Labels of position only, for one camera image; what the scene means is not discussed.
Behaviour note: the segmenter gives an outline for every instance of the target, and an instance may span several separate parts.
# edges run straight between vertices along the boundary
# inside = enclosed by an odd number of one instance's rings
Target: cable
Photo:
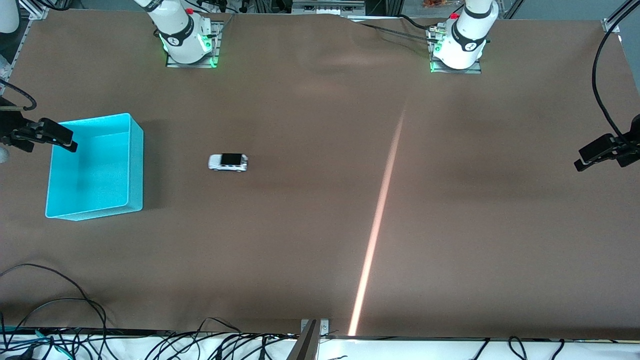
[[[520,355],[514,348],[513,346],[511,346],[511,342],[513,340],[516,340],[518,342],[518,344],[520,344],[520,348],[522,349],[522,355]],[[518,336],[510,336],[509,337],[509,348],[511,349],[511,352],[516,354],[517,357],[520,358],[520,360],[527,360],[527,352],[524,350],[524,345],[522,344],[522,340],[520,340],[520,338]]]
[[[236,9],[227,6],[227,5],[220,5],[219,2],[214,1],[214,0],[202,0],[203,3],[207,3],[213,6],[217,6],[220,9],[220,12],[224,12],[223,10],[231,10],[234,13],[240,13],[239,11],[237,11]]]
[[[516,12],[520,10],[520,7],[522,6],[522,4],[524,4],[525,0],[516,0],[516,1],[517,3],[511,5],[509,12],[504,17],[505,19],[513,19],[513,16],[516,15]]]
[[[202,328],[202,326],[204,325],[204,322],[207,320],[213,320],[215,322],[218,322],[226,327],[228,327],[229,329],[235,330],[237,332],[242,332],[242,330],[238,329],[237,327],[233,326],[231,323],[229,323],[228,321],[226,321],[225,319],[221,318],[221,317],[214,317],[214,318],[205,318],[204,320],[202,320],[202,323],[200,324],[200,327],[198,328],[198,330],[200,330]]]
[[[463,1],[463,2],[462,2],[462,5],[460,5],[457,9],[453,10],[453,12],[452,12],[452,13],[457,13],[458,11],[460,11],[460,9],[462,9],[462,8],[464,8],[464,7],[465,7],[465,3],[464,3],[464,1]]]
[[[371,25],[371,24],[362,24],[362,23],[360,23],[360,25],[367,26],[368,28],[373,28],[373,29],[378,29],[378,30],[381,30],[381,31],[386,31],[387,33],[393,33],[393,34],[401,35],[401,36],[408,37],[408,38],[415,38],[415,39],[424,40],[424,41],[427,41],[427,42],[438,42],[438,40],[436,40],[436,39],[430,39],[430,38],[426,38],[426,37],[419,37],[417,35],[407,34],[407,33],[401,32],[401,31],[391,30],[391,29],[387,29],[387,28],[381,28],[380,26],[375,26],[375,25]]]
[[[624,135],[622,135],[622,132],[620,131],[620,129],[618,129],[618,126],[616,125],[616,123],[613,121],[613,119],[609,115],[609,112],[607,111],[607,108],[604,106],[604,103],[602,102],[602,99],[600,98],[600,93],[598,92],[598,85],[596,83],[596,72],[597,72],[597,69],[598,69],[598,59],[600,58],[600,53],[602,52],[602,48],[604,47],[604,44],[606,43],[607,39],[609,38],[609,36],[613,32],[613,30],[616,28],[616,26],[618,26],[618,24],[625,17],[627,17],[627,15],[629,15],[632,11],[634,11],[639,5],[640,5],[640,0],[636,1],[635,4],[633,4],[622,15],[620,15],[620,17],[618,17],[616,19],[616,21],[613,23],[613,25],[611,25],[609,30],[607,30],[607,33],[604,35],[604,37],[602,38],[602,41],[600,42],[600,45],[598,46],[598,51],[596,52],[596,56],[593,59],[593,68],[591,69],[591,87],[593,89],[593,95],[595,96],[596,102],[598,103],[598,106],[602,110],[602,113],[604,114],[604,117],[607,119],[607,122],[609,123],[609,125],[611,126],[613,131],[615,131],[615,133],[618,136],[618,138],[620,138],[620,140],[622,140],[625,143],[625,145],[629,146],[631,149],[633,149],[633,150],[635,150],[637,152],[640,152],[640,149],[637,146],[635,146],[634,144],[630,143],[627,140],[627,138],[625,138]]]
[[[49,0],[35,0],[38,4],[46,7],[46,8],[50,8],[52,10],[56,10],[59,12],[64,12],[67,11],[71,8],[71,0],[65,0],[65,2],[63,3],[63,6],[61,8],[56,7],[54,4],[52,4]]]
[[[264,344],[263,346],[261,346],[261,347],[259,347],[259,348],[256,348],[256,349],[252,350],[251,352],[249,352],[248,354],[246,354],[244,357],[242,357],[240,360],[247,360],[247,359],[248,359],[248,358],[249,358],[249,357],[250,357],[254,352],[256,352],[256,351],[258,351],[258,350],[260,350],[260,349],[262,349],[262,348],[266,348],[268,345],[271,345],[271,344],[273,344],[273,343],[278,343],[278,342],[280,342],[280,341],[282,341],[282,340],[287,340],[287,339],[295,339],[295,336],[286,336],[286,337],[284,337],[284,338],[280,338],[280,339],[273,340],[273,341],[272,341],[272,342],[270,342],[270,343],[266,343],[266,344]]]
[[[411,25],[415,26],[416,28],[423,29],[423,30],[428,30],[428,29],[429,29],[429,26],[420,25],[420,24],[418,24],[417,22],[413,21],[413,19],[411,19],[411,18],[410,18],[409,16],[407,16],[407,15],[404,15],[404,14],[398,14],[398,16],[397,16],[397,17],[401,17],[401,18],[403,18],[404,20],[407,20]]]
[[[23,89],[9,84],[8,82],[6,82],[5,80],[3,80],[2,78],[0,78],[0,84],[13,89],[13,91],[17,92],[18,94],[21,94],[22,96],[26,97],[27,100],[31,101],[31,105],[29,106],[23,106],[22,110],[4,110],[3,108],[5,108],[4,106],[0,106],[0,111],[29,111],[29,110],[33,110],[36,108],[36,106],[38,106],[38,104],[36,103],[36,100],[29,94],[27,94],[26,91],[24,91]]]
[[[558,349],[556,350],[556,352],[554,352],[554,354],[551,355],[551,360],[556,360],[556,356],[560,354],[560,351],[562,351],[563,347],[564,347],[564,339],[560,339],[560,346],[558,346]]]
[[[191,5],[191,6],[195,6],[195,7],[197,7],[198,9],[202,10],[202,11],[203,11],[203,12],[205,12],[205,13],[209,13],[209,11],[208,11],[207,9],[203,8],[203,7],[202,7],[202,6],[200,6],[200,5],[194,4],[194,3],[192,3],[192,2],[191,2],[191,1],[189,1],[189,0],[184,0],[184,2],[185,2],[185,3],[187,3],[187,4],[189,4],[189,5]]]
[[[15,265],[14,267],[11,267],[3,272],[0,273],[0,278],[2,278],[2,276],[5,276],[6,274],[9,274],[10,272],[18,269],[18,268],[22,268],[22,267],[34,267],[34,268],[39,268],[39,269],[43,269],[43,270],[47,270],[49,272],[52,272],[60,277],[62,277],[64,280],[67,280],[68,282],[70,282],[73,286],[76,287],[76,289],[78,289],[78,291],[80,291],[80,294],[82,295],[82,298],[87,301],[87,303],[93,308],[93,310],[98,314],[98,317],[100,318],[100,322],[102,323],[102,345],[100,346],[100,352],[98,353],[98,360],[102,359],[102,349],[104,347],[107,348],[107,350],[109,351],[109,353],[111,353],[111,355],[113,355],[111,349],[109,348],[109,345],[107,345],[107,317],[106,317],[106,311],[104,310],[104,308],[98,304],[97,302],[89,299],[89,297],[86,295],[86,293],[84,292],[84,290],[82,289],[82,287],[80,287],[80,285],[78,285],[77,282],[73,281],[70,277],[66,276],[65,274],[49,268],[47,266],[43,266],[43,265],[38,265],[38,264],[32,264],[32,263],[23,263],[23,264],[19,264],[19,265]]]
[[[371,9],[371,11],[369,12],[369,16],[371,16],[371,14],[373,14],[376,11],[376,9],[378,8],[378,6],[380,6],[381,3],[382,3],[382,0],[379,0],[376,6],[374,6],[373,9]]]
[[[486,346],[489,344],[489,341],[491,341],[491,338],[484,339],[484,343],[482,344],[480,349],[476,352],[476,356],[474,356],[471,360],[478,360],[480,358],[482,351],[484,351],[484,348],[486,348]]]

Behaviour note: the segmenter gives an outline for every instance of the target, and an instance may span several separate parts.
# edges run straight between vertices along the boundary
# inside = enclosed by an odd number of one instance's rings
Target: metal frame
[[[364,0],[293,0],[291,13],[294,15],[332,13],[341,17],[366,15]]]
[[[5,81],[9,81],[9,78],[11,77],[11,73],[13,72],[13,69],[15,68],[15,64],[18,62],[18,55],[20,54],[20,51],[22,50],[22,46],[24,45],[25,40],[27,39],[27,34],[29,33],[29,30],[31,29],[31,24],[33,23],[32,20],[29,20],[29,22],[27,23],[27,27],[24,30],[24,34],[22,34],[22,39],[20,40],[20,44],[18,45],[18,50],[15,52],[15,56],[13,57],[13,61],[11,61],[11,67],[9,68],[9,74],[7,74]],[[4,87],[0,86],[0,95],[2,95],[4,93]]]
[[[511,3],[511,7],[509,8],[509,11],[504,11],[504,15],[503,15],[503,19],[513,19],[513,16],[516,15],[516,13],[518,12],[518,10],[520,9],[520,7],[522,6],[522,4],[525,2],[525,0],[515,0]]]
[[[34,0],[18,0],[18,3],[29,13],[29,20],[44,20],[47,18],[49,9]]]
[[[630,6],[632,6],[634,3],[636,2],[636,0],[625,0],[624,3],[622,3],[622,5],[620,5],[620,7],[618,7],[616,9],[616,11],[614,11],[609,17],[606,17],[604,19],[602,19],[600,22],[602,23],[602,29],[607,32],[609,29],[611,29],[611,26],[613,25],[614,22],[616,22],[618,20],[618,18],[620,18],[620,16],[622,16],[622,13],[625,12],[625,10],[627,8],[629,8]],[[618,26],[616,26],[615,29],[613,29],[611,31],[612,33],[619,33],[620,32],[620,28]]]
[[[287,360],[316,360],[318,344],[320,343],[320,328],[320,319],[309,320],[300,337],[293,345]]]

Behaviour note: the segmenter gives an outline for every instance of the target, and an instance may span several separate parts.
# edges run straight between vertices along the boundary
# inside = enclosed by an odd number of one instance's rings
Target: black wire bundle
[[[518,344],[520,345],[520,350],[522,350],[522,354],[520,354],[513,348],[513,345],[511,344],[513,340],[517,341]],[[520,340],[518,336],[510,336],[508,344],[509,344],[509,349],[511,349],[511,352],[514,353],[517,357],[519,357],[520,360],[527,360],[527,352],[524,350],[524,344],[522,343],[522,340]],[[551,356],[551,360],[556,360],[556,357],[558,356],[558,354],[560,354],[560,351],[562,351],[563,348],[564,348],[564,339],[560,339],[560,346],[558,346],[558,349],[556,349],[554,354]]]
[[[604,37],[602,38],[602,41],[600,41],[600,45],[598,46],[598,51],[596,52],[596,56],[593,59],[593,67],[591,68],[591,88],[593,89],[593,95],[596,98],[596,102],[598,103],[600,110],[602,110],[602,113],[604,114],[605,119],[607,119],[607,122],[609,123],[613,131],[616,133],[616,136],[620,138],[620,140],[622,140],[625,143],[625,145],[627,145],[628,147],[630,147],[631,149],[637,152],[640,152],[640,149],[634,144],[630,143],[627,140],[627,138],[624,137],[620,129],[618,129],[618,126],[616,125],[616,123],[611,118],[611,115],[609,115],[609,111],[607,111],[607,108],[604,106],[604,103],[600,98],[600,93],[598,92],[598,85],[596,83],[596,72],[598,70],[598,59],[600,58],[600,53],[602,52],[602,48],[604,47],[604,44],[606,43],[607,39],[609,38],[611,33],[614,31],[616,26],[618,26],[618,24],[622,20],[624,20],[625,17],[627,17],[631,12],[633,12],[639,5],[640,5],[640,0],[636,1],[630,8],[628,8],[622,15],[620,15],[620,17],[618,17],[616,21],[611,25],[609,30],[607,30],[607,33],[605,33]]]
[[[2,337],[0,339],[2,341],[2,348],[0,348],[0,355],[5,354],[7,352],[17,352],[17,351],[24,351],[25,354],[29,354],[28,353],[29,351],[33,351],[37,347],[48,345],[49,348],[47,349],[47,352],[43,356],[42,360],[46,360],[52,348],[55,348],[57,351],[63,352],[71,360],[75,360],[81,350],[84,350],[84,352],[86,352],[86,355],[88,356],[89,360],[93,360],[92,351],[97,354],[97,360],[101,360],[104,357],[103,351],[104,349],[106,349],[107,352],[109,352],[109,354],[113,357],[114,360],[118,360],[117,356],[114,355],[113,351],[110,349],[108,340],[136,338],[135,336],[107,336],[107,331],[108,331],[106,326],[107,314],[104,307],[102,307],[98,302],[90,299],[86,294],[86,292],[82,289],[82,287],[80,287],[80,285],[78,285],[77,282],[75,282],[74,280],[72,280],[71,278],[69,278],[68,276],[64,275],[63,273],[57,270],[54,270],[47,266],[38,265],[38,264],[24,263],[24,264],[19,264],[12,268],[9,268],[4,272],[1,272],[0,278],[2,278],[2,276],[5,276],[6,274],[9,274],[10,272],[18,268],[23,268],[23,267],[39,268],[39,269],[47,270],[48,272],[52,272],[58,275],[59,277],[63,278],[64,280],[72,284],[80,292],[81,297],[78,297],[78,298],[64,297],[64,298],[47,301],[44,304],[36,307],[34,310],[30,311],[13,328],[13,330],[7,329],[4,323],[4,314],[0,312],[0,331],[2,332]],[[43,309],[44,307],[47,307],[50,304],[54,304],[57,302],[66,302],[66,301],[86,302],[89,306],[91,306],[91,308],[96,312],[96,314],[100,318],[100,322],[102,324],[102,329],[100,331],[99,338],[92,339],[91,336],[93,335],[89,334],[86,336],[85,339],[81,340],[80,335],[84,329],[76,329],[75,331],[73,331],[72,334],[74,335],[74,337],[72,340],[63,338],[63,333],[60,330],[57,330],[54,333],[50,333],[48,336],[44,336],[40,332],[38,332],[37,329],[35,329],[36,334],[41,336],[40,338],[24,340],[24,341],[13,340],[16,334],[18,334],[23,329],[27,329],[24,327],[24,324],[29,320],[29,317],[31,317],[33,313]],[[237,333],[205,332],[202,329],[204,328],[204,325],[208,320],[218,322],[224,325],[225,327],[232,329],[233,331],[237,331]],[[200,326],[198,326],[198,329],[196,331],[189,331],[189,332],[182,332],[182,333],[173,332],[168,336],[163,337],[162,340],[149,351],[149,353],[145,357],[145,360],[160,360],[161,355],[165,353],[168,349],[173,349],[175,351],[175,354],[168,357],[167,360],[172,360],[174,358],[180,360],[180,357],[179,357],[180,354],[184,354],[188,352],[193,345],[196,345],[198,347],[198,359],[200,359],[200,356],[202,355],[200,342],[206,339],[211,339],[219,335],[223,335],[223,334],[228,334],[228,336],[220,343],[220,345],[216,347],[215,351],[213,351],[213,353],[207,358],[208,360],[227,360],[229,358],[233,360],[234,353],[236,352],[237,349],[259,338],[262,338],[262,345],[256,348],[255,350],[251,351],[250,354],[260,350],[262,354],[264,354],[266,357],[269,358],[269,360],[271,360],[271,356],[269,356],[269,354],[266,352],[266,347],[268,345],[272,343],[276,343],[278,341],[286,340],[286,339],[295,339],[297,337],[297,336],[290,336],[290,335],[283,335],[283,334],[242,333],[242,331],[238,327],[232,325],[231,323],[227,322],[224,319],[221,319],[218,317],[208,317],[202,320],[202,322],[200,323]],[[157,336],[157,335],[142,336],[142,338],[146,338],[149,336]],[[191,341],[187,345],[184,345],[182,348],[177,348],[176,346],[178,346],[178,342],[184,339],[191,339]],[[93,346],[92,342],[94,341],[101,342],[99,348],[96,348]]]
[[[458,11],[460,11],[460,9],[462,9],[464,6],[465,6],[465,4],[464,4],[464,3],[462,3],[462,5],[460,5],[457,9],[453,10],[452,14],[457,13],[457,12],[458,12]],[[417,22],[413,21],[413,19],[412,19],[412,18],[410,18],[409,16],[404,15],[404,14],[398,14],[398,16],[397,16],[397,17],[400,17],[400,18],[402,18],[402,19],[404,19],[404,20],[407,20],[407,21],[408,21],[411,25],[413,25],[414,27],[419,28],[419,29],[422,29],[422,30],[429,30],[429,28],[430,28],[431,26],[436,26],[436,25],[438,25],[438,23],[437,23],[437,22],[436,22],[435,24],[431,24],[431,25],[427,25],[427,26],[425,26],[425,25],[420,25],[420,24],[418,24]]]
[[[396,31],[396,30],[391,30],[391,29],[387,29],[387,28],[382,28],[381,26],[376,26],[376,25],[371,25],[371,24],[362,24],[362,23],[360,23],[360,24],[364,25],[364,26],[367,26],[368,28],[373,28],[373,29],[377,29],[377,30],[380,30],[380,31],[384,31],[386,33],[400,35],[402,37],[414,38],[414,39],[423,40],[423,41],[426,41],[426,42],[438,42],[438,40],[436,40],[436,39],[426,38],[426,37],[419,37],[418,35],[407,34],[407,33],[403,33],[402,31]]]
[[[484,351],[484,348],[486,348],[486,346],[489,345],[489,341],[491,341],[491,338],[484,339],[484,343],[482,344],[480,349],[478,349],[478,351],[476,352],[476,356],[474,356],[471,360],[478,360],[480,358],[480,355]]]
[[[3,80],[2,78],[0,78],[0,84],[13,89],[13,91],[17,92],[18,94],[24,96],[27,98],[27,100],[31,101],[31,105],[29,106],[23,106],[22,110],[23,111],[29,111],[29,110],[33,110],[36,108],[36,106],[38,106],[38,103],[36,102],[36,100],[29,94],[27,94],[26,91],[24,91],[23,89],[13,85],[13,84],[9,84],[8,82],[6,82],[5,80]]]

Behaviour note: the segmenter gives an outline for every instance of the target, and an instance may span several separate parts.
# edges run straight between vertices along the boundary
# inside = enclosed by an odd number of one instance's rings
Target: black cable
[[[9,344],[6,342],[6,331],[4,330],[4,315],[2,314],[2,312],[0,311],[0,330],[2,330],[2,339],[4,342],[4,348],[8,348]]]
[[[221,317],[218,317],[218,316],[215,316],[213,318],[205,318],[204,320],[202,320],[202,323],[200,324],[200,327],[198,328],[198,330],[202,328],[202,326],[204,325],[205,321],[207,321],[207,320],[213,320],[215,322],[218,322],[218,323],[224,325],[225,327],[228,327],[229,329],[235,330],[237,332],[242,332],[242,330],[238,329],[237,327],[233,326],[230,322],[228,322],[225,319],[223,319]]]
[[[604,117],[607,119],[607,122],[609,123],[609,125],[611,126],[613,131],[616,133],[618,138],[620,138],[620,140],[622,140],[625,143],[625,145],[629,146],[631,149],[633,149],[635,151],[638,151],[638,152],[640,152],[640,149],[637,146],[635,146],[634,144],[630,143],[627,140],[627,138],[625,138],[624,135],[622,135],[622,132],[620,131],[620,129],[618,129],[618,126],[616,125],[616,123],[613,121],[613,119],[609,115],[609,111],[607,111],[607,108],[604,106],[604,103],[602,102],[602,99],[600,98],[600,93],[598,92],[598,85],[596,83],[596,72],[597,72],[597,69],[598,69],[598,59],[600,58],[600,53],[602,52],[602,48],[604,47],[604,44],[606,43],[607,39],[609,38],[609,36],[613,32],[613,30],[616,28],[616,26],[618,26],[618,24],[625,17],[627,17],[627,15],[629,15],[632,11],[634,11],[639,5],[640,5],[640,1],[637,1],[635,4],[633,4],[622,15],[620,15],[620,17],[618,17],[616,19],[616,21],[613,23],[613,25],[611,25],[609,30],[607,30],[607,33],[604,35],[604,37],[602,38],[602,41],[600,42],[600,45],[598,46],[598,51],[596,52],[595,59],[593,59],[593,68],[591,69],[591,87],[593,89],[593,95],[595,96],[596,102],[598,103],[598,106],[602,110],[602,113],[604,114]]]
[[[27,94],[27,92],[24,91],[23,89],[15,86],[15,85],[9,84],[8,82],[3,80],[2,78],[0,78],[0,84],[6,86],[8,88],[13,89],[13,91],[17,92],[18,94],[21,94],[22,96],[26,97],[29,101],[31,101],[31,105],[22,107],[23,111],[33,110],[33,109],[36,108],[36,106],[38,106],[38,104],[36,103],[35,99],[31,95]]]
[[[253,336],[247,336],[246,338],[244,338],[244,339],[247,339],[247,340],[244,343],[240,344],[239,346],[237,345],[238,341],[243,340],[243,339],[238,338],[237,340],[234,341],[234,344],[233,344],[234,348],[231,350],[231,352],[229,352],[227,355],[225,355],[222,358],[222,360],[227,360],[227,358],[229,356],[231,356],[231,359],[233,359],[234,358],[234,352],[236,352],[237,349],[241,348],[243,345],[245,345],[245,344],[249,343],[250,341],[253,341],[253,340],[255,340],[255,339],[257,339],[257,338],[259,338],[261,336],[264,339],[267,335],[266,334],[255,334]],[[229,344],[225,348],[223,348],[222,351],[227,349],[229,346],[231,346],[231,344]]]
[[[264,346],[267,345],[267,337],[262,337],[262,347],[260,348],[260,355],[258,355],[258,360],[265,360],[267,356],[267,349]]]
[[[482,354],[482,351],[484,351],[484,348],[486,348],[486,346],[489,345],[489,341],[491,341],[491,338],[484,339],[484,343],[482,344],[480,349],[476,352],[476,356],[474,356],[471,360],[478,360],[480,358],[480,355]]]
[[[609,19],[613,19],[616,16],[618,16],[618,14],[624,10],[627,6],[629,6],[630,3],[633,3],[634,0],[626,0],[624,4],[620,5],[620,7],[616,10],[616,12],[614,12],[613,14],[611,14],[611,16],[609,17]]]
[[[387,29],[387,28],[382,28],[382,27],[376,26],[376,25],[362,24],[362,23],[360,23],[360,25],[367,26],[368,28],[373,28],[373,29],[378,29],[378,30],[381,30],[381,31],[386,31],[387,33],[401,35],[403,37],[415,38],[415,39],[423,40],[423,41],[426,41],[426,42],[438,42],[438,40],[436,40],[434,38],[419,37],[417,35],[407,34],[407,33],[403,33],[402,31],[396,31],[396,30],[391,30],[391,29]]]
[[[221,334],[228,334],[228,333],[227,333],[227,332],[216,332],[216,333],[214,333],[214,334],[211,334],[211,335],[208,335],[208,336],[204,336],[204,337],[202,337],[202,338],[200,338],[200,339],[195,340],[195,341],[194,341],[194,342],[192,342],[191,344],[189,344],[189,345],[187,345],[187,346],[183,347],[183,348],[182,348],[182,350],[180,350],[180,352],[182,352],[182,351],[183,351],[184,349],[186,349],[186,348],[190,348],[190,347],[192,347],[194,344],[197,344],[197,343],[199,343],[200,341],[203,341],[203,340],[206,340],[206,339],[209,339],[209,338],[213,338],[213,337],[218,336],[218,335],[221,335]],[[156,347],[157,347],[157,346],[158,346],[158,345],[156,345],[156,346],[151,350],[150,354],[151,354],[151,353],[153,353],[153,351],[156,349]],[[161,353],[161,352],[159,352],[159,353],[158,353],[158,355],[157,355],[154,359],[159,359],[160,353]]]
[[[200,10],[204,11],[205,13],[208,13],[208,12],[209,12],[207,9],[203,8],[203,7],[202,7],[202,6],[200,6],[200,5],[194,4],[194,3],[192,3],[192,2],[191,2],[191,1],[189,1],[189,0],[184,0],[184,1],[185,1],[187,4],[191,5],[191,6],[195,6],[195,7],[197,7],[198,9],[200,9]]]
[[[382,0],[379,0],[376,6],[374,6],[373,9],[371,9],[371,11],[369,12],[369,16],[371,16],[371,14],[373,14],[376,11],[376,9],[378,8],[378,6],[380,6],[381,3],[382,3]]]
[[[173,336],[169,336],[166,339],[163,339],[162,341],[160,341],[156,346],[154,346],[151,351],[147,354],[147,356],[145,357],[145,360],[148,359],[149,356],[151,356],[151,354],[153,354],[154,350],[159,347],[158,349],[158,353],[156,354],[156,356],[153,357],[154,360],[158,360],[160,359],[160,355],[168,348],[173,347],[173,344],[177,343],[178,341],[187,338],[191,335],[197,336],[197,332],[196,331],[189,331],[189,332],[183,332],[182,334],[174,334]],[[177,338],[173,341],[170,342],[170,340],[172,340],[175,336],[177,336]],[[162,348],[163,343],[167,343],[167,346],[165,346],[164,348]],[[185,348],[189,348],[190,346],[192,346],[195,343],[192,342],[190,345],[185,346],[184,348],[182,348],[183,350]]]
[[[460,5],[457,9],[453,10],[453,12],[452,12],[452,13],[457,13],[458,11],[460,11],[460,9],[462,9],[462,8],[464,8],[464,7],[465,7],[465,3],[464,3],[464,2],[462,2],[462,5]]]
[[[49,352],[51,352],[51,349],[53,348],[53,339],[49,340],[49,348],[47,349],[47,352],[44,353],[44,356],[42,357],[42,360],[46,360],[47,356],[49,356]]]
[[[524,4],[525,0],[516,0],[516,1],[517,2],[515,4],[511,5],[509,12],[504,17],[505,19],[513,19],[513,16],[516,15],[516,12],[520,10],[520,7],[522,6],[522,4]]]
[[[511,345],[511,342],[513,340],[516,340],[518,344],[520,344],[520,348],[522,349],[522,355],[520,355]],[[524,350],[524,345],[522,344],[522,340],[520,340],[518,336],[509,337],[509,348],[511,349],[512,353],[516,354],[516,356],[520,358],[520,360],[527,360],[527,352]]]
[[[222,12],[222,10],[231,10],[234,13],[239,13],[239,11],[237,11],[236,9],[231,8],[231,7],[227,6],[227,5],[220,5],[219,2],[214,1],[214,0],[203,0],[202,2],[203,3],[207,3],[207,4],[211,4],[213,6],[217,6],[220,9],[221,12]]]
[[[556,350],[556,352],[554,352],[554,354],[551,356],[551,360],[556,360],[556,356],[560,354],[560,351],[562,351],[563,347],[564,347],[564,339],[560,339],[560,346],[558,346],[558,349]]]
[[[258,351],[258,350],[260,350],[260,349],[262,349],[262,348],[266,348],[268,345],[271,345],[271,344],[273,344],[273,343],[278,343],[278,342],[280,342],[280,341],[282,341],[282,340],[295,339],[295,338],[296,338],[295,336],[286,336],[286,337],[284,337],[284,338],[280,338],[280,339],[273,340],[273,341],[271,341],[271,342],[269,342],[269,343],[264,344],[263,346],[261,346],[261,347],[259,347],[259,348],[256,348],[256,349],[252,350],[251,352],[249,352],[248,354],[246,354],[244,357],[242,357],[240,360],[247,360],[247,359],[248,359],[248,358],[249,358],[249,357],[250,357],[254,352],[256,352],[256,351]]]
[[[397,17],[401,17],[401,18],[403,18],[404,20],[407,20],[411,25],[415,26],[416,28],[423,29],[423,30],[428,30],[428,29],[429,29],[429,26],[420,25],[420,24],[418,24],[417,22],[413,21],[413,19],[412,19],[412,18],[410,18],[410,17],[409,17],[409,16],[407,16],[407,15],[404,15],[404,14],[398,14],[398,16],[397,16]]]
[[[109,350],[109,352],[111,352],[111,349],[109,349],[109,345],[107,345],[107,318],[106,318],[106,311],[104,310],[104,308],[96,303],[95,301],[89,299],[89,297],[87,296],[87,294],[84,292],[84,290],[82,289],[82,287],[80,287],[80,285],[78,285],[77,282],[73,281],[70,277],[66,276],[65,274],[49,268],[47,266],[43,266],[43,265],[38,265],[38,264],[31,264],[31,263],[23,263],[23,264],[19,264],[19,265],[15,265],[14,267],[11,267],[3,272],[0,273],[0,277],[5,276],[6,274],[18,269],[18,268],[22,268],[22,267],[34,267],[34,268],[39,268],[42,270],[47,270],[49,272],[52,272],[60,277],[62,277],[64,280],[70,282],[73,286],[76,287],[76,289],[78,289],[78,291],[80,291],[80,294],[82,295],[82,298],[93,308],[93,310],[98,314],[98,317],[100,318],[100,322],[102,323],[102,345],[100,346],[100,352],[98,353],[98,360],[102,359],[102,349],[104,347],[107,347],[107,349]],[[104,316],[102,315],[102,313],[100,313],[100,311],[98,310],[98,308],[102,309]]]
[[[72,340],[74,343],[71,346],[71,349],[74,351],[73,355],[74,357],[77,355],[77,353],[80,351],[80,348],[83,348],[84,351],[86,351],[87,355],[89,355],[89,360],[93,360],[93,355],[91,354],[91,352],[89,351],[89,349],[87,349],[87,347],[83,344],[83,341],[80,341],[80,330],[76,331],[76,335],[74,336],[74,339]]]

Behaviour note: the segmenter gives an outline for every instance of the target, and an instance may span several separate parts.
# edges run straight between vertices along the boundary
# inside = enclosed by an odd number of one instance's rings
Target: metal bracket
[[[44,20],[49,9],[34,0],[19,0],[18,3],[29,13],[29,20]]]
[[[291,13],[330,13],[341,17],[366,15],[364,0],[293,0]]]
[[[431,66],[431,72],[446,72],[448,74],[480,74],[480,60],[476,60],[473,65],[466,69],[452,69],[448,67],[442,60],[434,55],[435,51],[440,50],[442,42],[447,36],[447,23],[439,22],[436,26],[431,26],[428,30],[425,30],[427,38],[436,39],[438,42],[429,42],[429,62]]]
[[[611,29],[611,25],[613,25],[613,22],[609,22],[607,18],[604,18],[600,21],[600,23],[602,24],[602,29],[604,30],[604,32],[607,32],[609,29]],[[612,33],[619,33],[620,32],[620,27],[618,25],[616,25],[616,28],[613,29],[613,31],[611,31]]]
[[[169,54],[166,55],[167,67],[184,67],[188,69],[209,69],[218,67],[218,58],[220,57],[220,45],[222,43],[222,29],[225,27],[223,21],[206,21],[204,25],[204,34],[202,43],[204,46],[211,47],[211,51],[202,57],[199,61],[191,64],[183,64],[175,61]]]
[[[611,13],[611,15],[609,17],[606,17],[604,20],[602,20],[602,29],[605,32],[609,31],[611,29],[611,26],[614,24],[614,22],[618,21],[618,19],[625,12],[627,12],[627,10],[630,9],[635,3],[636,3],[636,0],[625,0],[625,2],[622,3],[622,5],[620,5],[616,9],[616,11]],[[611,32],[612,33],[619,33],[620,32],[620,28],[616,26]]]
[[[300,322],[300,331],[305,329],[309,323],[309,319],[302,319]],[[329,319],[320,319],[320,336],[327,335],[329,333]]]

